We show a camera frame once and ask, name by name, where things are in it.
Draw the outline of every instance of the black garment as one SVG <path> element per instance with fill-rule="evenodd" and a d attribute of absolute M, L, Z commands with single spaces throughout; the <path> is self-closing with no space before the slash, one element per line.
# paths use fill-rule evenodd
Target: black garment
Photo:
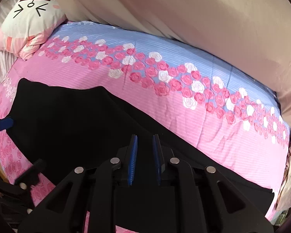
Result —
<path fill-rule="evenodd" d="M 77 166 L 92 168 L 138 136 L 135 178 L 154 185 L 152 135 L 192 166 L 214 166 L 266 214 L 274 194 L 219 165 L 153 118 L 112 95 L 103 87 L 87 90 L 49 87 L 21 79 L 9 113 L 14 126 L 8 135 L 30 162 L 47 163 L 43 174 L 59 183 Z"/>

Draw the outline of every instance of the white and pink pillow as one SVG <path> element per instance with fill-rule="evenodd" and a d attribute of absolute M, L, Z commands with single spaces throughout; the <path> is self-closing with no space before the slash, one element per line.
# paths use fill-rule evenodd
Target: white and pink pillow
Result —
<path fill-rule="evenodd" d="M 65 20 L 56 0 L 19 0 L 0 28 L 0 50 L 28 60 Z"/>

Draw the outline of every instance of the silver screw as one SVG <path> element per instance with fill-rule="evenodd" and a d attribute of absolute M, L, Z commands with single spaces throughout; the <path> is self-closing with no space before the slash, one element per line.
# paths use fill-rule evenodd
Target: silver screw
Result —
<path fill-rule="evenodd" d="M 74 170 L 75 173 L 82 173 L 83 171 L 84 171 L 84 169 L 83 169 L 83 167 L 81 167 L 81 166 L 77 167 L 77 168 Z"/>
<path fill-rule="evenodd" d="M 215 173 L 216 169 L 213 166 L 207 166 L 206 171 L 209 173 Z"/>
<path fill-rule="evenodd" d="M 22 182 L 21 182 L 21 183 L 19 184 L 19 186 L 20 186 L 21 189 L 24 189 L 24 190 L 27 189 L 27 185 L 26 185 L 25 183 L 22 183 Z"/>
<path fill-rule="evenodd" d="M 178 158 L 171 158 L 170 159 L 170 163 L 172 163 L 172 164 L 178 164 L 180 162 L 180 159 L 178 159 Z"/>
<path fill-rule="evenodd" d="M 120 159 L 119 159 L 119 158 L 111 158 L 111 159 L 110 159 L 110 162 L 111 162 L 112 164 L 117 164 L 117 163 L 120 162 Z"/>

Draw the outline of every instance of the cartoon face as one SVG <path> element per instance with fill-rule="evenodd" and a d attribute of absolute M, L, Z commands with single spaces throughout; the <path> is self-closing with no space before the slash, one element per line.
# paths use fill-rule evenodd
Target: cartoon face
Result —
<path fill-rule="evenodd" d="M 19 0 L 6 17 L 7 23 L 2 24 L 1 30 L 10 37 L 35 36 L 54 24 L 52 17 L 48 18 L 45 15 L 54 15 L 57 10 L 62 13 L 59 8 L 56 0 Z M 35 27 L 28 27 L 29 23 L 39 20 L 43 21 L 43 24 L 37 23 L 34 24 Z M 11 21 L 17 26 L 17 31 L 11 29 Z"/>

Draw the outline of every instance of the bed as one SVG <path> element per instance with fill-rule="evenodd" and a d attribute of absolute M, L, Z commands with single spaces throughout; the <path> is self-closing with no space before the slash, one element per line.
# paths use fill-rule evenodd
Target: bed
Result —
<path fill-rule="evenodd" d="M 220 165 L 272 189 L 266 213 L 272 219 L 289 127 L 276 94 L 223 60 L 146 33 L 69 22 L 30 60 L 13 64 L 0 84 L 0 118 L 9 113 L 21 78 L 73 89 L 105 87 Z M 0 132 L 0 163 L 11 183 L 31 166 L 6 131 Z M 45 176 L 40 180 L 32 189 L 36 205 L 54 188 Z"/>

